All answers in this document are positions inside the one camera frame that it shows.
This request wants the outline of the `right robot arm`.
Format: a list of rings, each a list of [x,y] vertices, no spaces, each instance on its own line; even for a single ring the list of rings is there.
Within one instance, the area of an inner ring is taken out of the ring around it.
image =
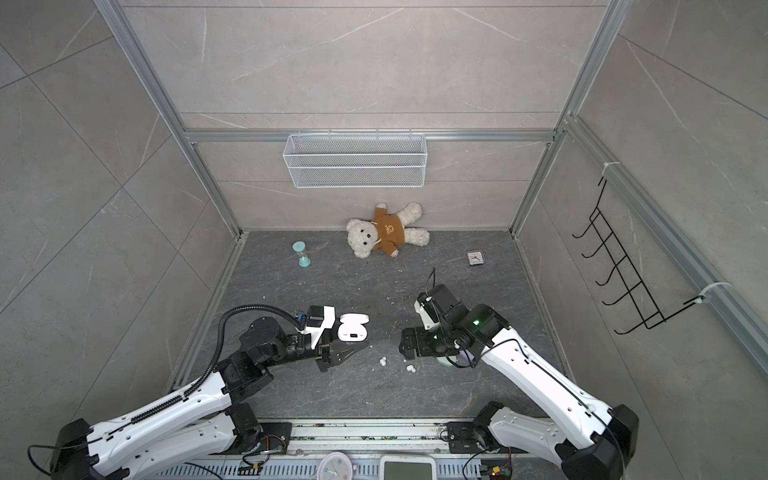
[[[458,368],[484,363],[515,384],[544,413],[533,418],[499,402],[486,405],[468,438],[485,452],[513,448],[558,466],[569,479],[621,479],[636,452],[639,418],[626,405],[611,407],[569,380],[498,312],[457,301],[417,300],[422,324],[402,332],[407,359],[445,357]]]

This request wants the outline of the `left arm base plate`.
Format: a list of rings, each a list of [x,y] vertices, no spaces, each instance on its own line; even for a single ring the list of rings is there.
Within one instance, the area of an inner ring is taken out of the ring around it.
[[[262,452],[285,453],[291,441],[291,422],[267,422],[239,434],[231,451],[245,455]]]

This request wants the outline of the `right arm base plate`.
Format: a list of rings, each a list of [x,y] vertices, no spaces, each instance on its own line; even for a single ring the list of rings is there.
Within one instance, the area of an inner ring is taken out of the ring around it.
[[[448,422],[440,438],[448,444],[452,454],[494,452],[499,448],[487,429],[473,422]]]

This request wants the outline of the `green earbud charging case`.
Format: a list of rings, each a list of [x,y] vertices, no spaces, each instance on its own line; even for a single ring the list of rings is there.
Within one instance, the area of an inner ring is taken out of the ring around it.
[[[437,357],[436,360],[441,364],[445,366],[453,366],[456,368],[460,368],[461,364],[458,363],[457,358],[455,356],[442,356]]]

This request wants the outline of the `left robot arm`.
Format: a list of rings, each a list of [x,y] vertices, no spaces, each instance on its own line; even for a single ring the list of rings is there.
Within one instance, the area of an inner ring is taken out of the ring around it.
[[[272,381],[271,367],[312,359],[327,371],[367,345],[366,316],[337,317],[331,307],[319,313],[295,334],[273,317],[258,318],[210,374],[114,419],[64,426],[50,477],[145,479],[199,456],[253,451],[262,428],[247,400]]]

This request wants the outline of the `white earbud charging case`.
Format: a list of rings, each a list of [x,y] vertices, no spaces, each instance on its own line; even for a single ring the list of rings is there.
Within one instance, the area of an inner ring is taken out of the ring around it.
[[[367,339],[366,324],[369,316],[361,313],[346,313],[340,319],[337,337],[344,342],[362,342]]]

